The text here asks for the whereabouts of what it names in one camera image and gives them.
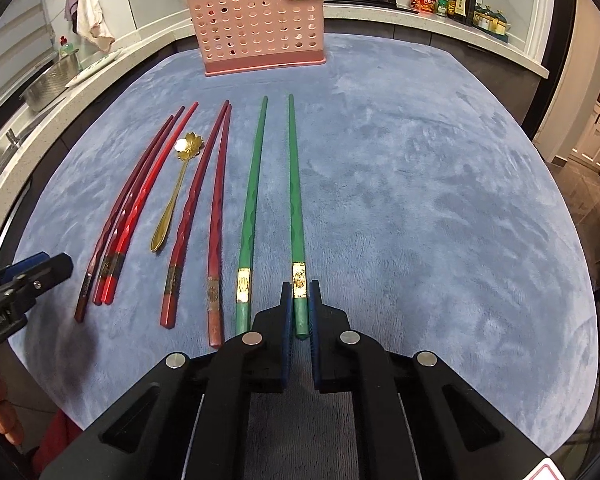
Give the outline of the green chopstick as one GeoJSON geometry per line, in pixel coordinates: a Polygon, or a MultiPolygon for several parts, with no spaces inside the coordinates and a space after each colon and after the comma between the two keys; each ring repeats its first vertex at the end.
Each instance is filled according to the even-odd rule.
{"type": "Polygon", "coordinates": [[[240,238],[238,256],[235,301],[235,328],[236,333],[238,334],[249,332],[251,326],[251,277],[253,267],[254,237],[256,236],[257,224],[256,218],[260,168],[267,110],[268,97],[264,96],[261,103],[256,135],[254,136],[245,199],[244,218],[242,219],[242,237],[240,238]]]}
{"type": "Polygon", "coordinates": [[[289,130],[289,203],[291,286],[294,302],[294,331],[299,339],[309,337],[309,293],[306,279],[306,248],[302,217],[301,178],[299,166],[298,133],[294,96],[288,96],[289,130]]]}

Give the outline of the maroon chopstick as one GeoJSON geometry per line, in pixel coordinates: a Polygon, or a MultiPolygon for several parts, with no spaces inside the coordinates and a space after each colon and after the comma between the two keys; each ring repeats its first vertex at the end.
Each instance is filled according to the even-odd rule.
{"type": "Polygon", "coordinates": [[[202,151],[192,184],[189,187],[181,221],[178,225],[178,232],[176,232],[176,240],[171,252],[168,273],[166,274],[166,284],[164,284],[160,312],[160,325],[167,330],[173,328],[176,323],[176,311],[178,310],[178,298],[180,298],[181,281],[185,266],[190,230],[192,229],[199,195],[202,184],[204,183],[204,177],[206,176],[214,144],[218,138],[224,122],[224,117],[229,108],[230,101],[225,100],[220,108],[218,116],[216,116],[206,146],[202,151]]]}
{"type": "Polygon", "coordinates": [[[222,225],[224,181],[231,114],[232,106],[228,104],[223,118],[221,143],[218,160],[216,161],[209,229],[207,272],[208,343],[211,348],[215,349],[222,346],[224,338],[221,308],[222,225]]]}

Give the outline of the grey-blue fleece mat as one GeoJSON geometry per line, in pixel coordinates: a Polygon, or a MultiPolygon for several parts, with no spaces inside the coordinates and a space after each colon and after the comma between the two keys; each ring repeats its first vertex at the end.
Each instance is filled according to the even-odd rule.
{"type": "Polygon", "coordinates": [[[323,299],[385,348],[431,350],[545,452],[579,426],[598,363],[588,266],[562,194],[506,108],[444,51],[330,35],[327,61],[208,77],[174,54],[108,107],[50,178],[17,250],[65,252],[72,277],[44,295],[12,348],[87,426],[158,359],[208,351],[211,179],[186,250],[176,324],[159,323],[170,255],[149,242],[178,175],[169,158],[149,196],[111,306],[73,312],[110,207],[166,118],[199,102],[208,134],[232,104],[222,229],[223,313],[235,318],[240,230],[254,133],[268,97],[252,306],[290,277],[288,96],[294,96],[308,275],[323,299]]]}

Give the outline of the gold flower-shaped spoon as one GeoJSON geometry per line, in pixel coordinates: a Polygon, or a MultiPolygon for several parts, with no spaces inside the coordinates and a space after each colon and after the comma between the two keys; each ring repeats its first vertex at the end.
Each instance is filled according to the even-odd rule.
{"type": "Polygon", "coordinates": [[[174,209],[176,202],[178,201],[178,194],[183,184],[183,180],[187,171],[189,162],[199,155],[202,148],[204,147],[204,139],[197,133],[188,132],[181,139],[178,139],[174,148],[176,154],[178,154],[178,160],[181,162],[181,168],[178,172],[170,200],[166,203],[166,208],[160,217],[160,220],[155,228],[154,235],[150,241],[150,251],[160,252],[161,247],[166,241],[166,236],[169,233],[170,225],[172,222],[174,209]]]}

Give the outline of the green dish soap bottle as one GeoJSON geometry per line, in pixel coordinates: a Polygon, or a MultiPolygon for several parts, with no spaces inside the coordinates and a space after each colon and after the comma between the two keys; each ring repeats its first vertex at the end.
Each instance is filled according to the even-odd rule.
{"type": "Polygon", "coordinates": [[[68,40],[66,36],[61,36],[59,39],[59,57],[66,58],[76,52],[76,47],[68,40]]]}

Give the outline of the pink perforated utensil holder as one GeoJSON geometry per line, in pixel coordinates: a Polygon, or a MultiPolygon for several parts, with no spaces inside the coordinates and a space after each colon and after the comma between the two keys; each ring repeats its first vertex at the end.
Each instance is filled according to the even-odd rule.
{"type": "Polygon", "coordinates": [[[324,0],[186,0],[208,76],[326,62],[324,0]]]}

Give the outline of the white hanging towel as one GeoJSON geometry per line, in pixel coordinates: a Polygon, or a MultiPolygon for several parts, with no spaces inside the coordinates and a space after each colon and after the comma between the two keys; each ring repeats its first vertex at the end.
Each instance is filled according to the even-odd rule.
{"type": "Polygon", "coordinates": [[[116,41],[105,21],[99,0],[78,0],[76,33],[105,53],[111,50],[116,41]]]}

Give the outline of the red snack packet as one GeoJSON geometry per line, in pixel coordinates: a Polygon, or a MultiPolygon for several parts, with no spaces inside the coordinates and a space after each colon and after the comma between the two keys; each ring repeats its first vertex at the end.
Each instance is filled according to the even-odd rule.
{"type": "Polygon", "coordinates": [[[438,8],[438,0],[410,0],[411,7],[414,10],[436,13],[438,8]]]}

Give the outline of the green-lidded jars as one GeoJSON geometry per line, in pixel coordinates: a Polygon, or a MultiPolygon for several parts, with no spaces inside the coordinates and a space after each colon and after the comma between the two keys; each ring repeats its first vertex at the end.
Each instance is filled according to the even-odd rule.
{"type": "Polygon", "coordinates": [[[509,29],[507,18],[500,11],[493,11],[490,6],[476,4],[474,26],[498,37],[506,37],[509,29]]]}

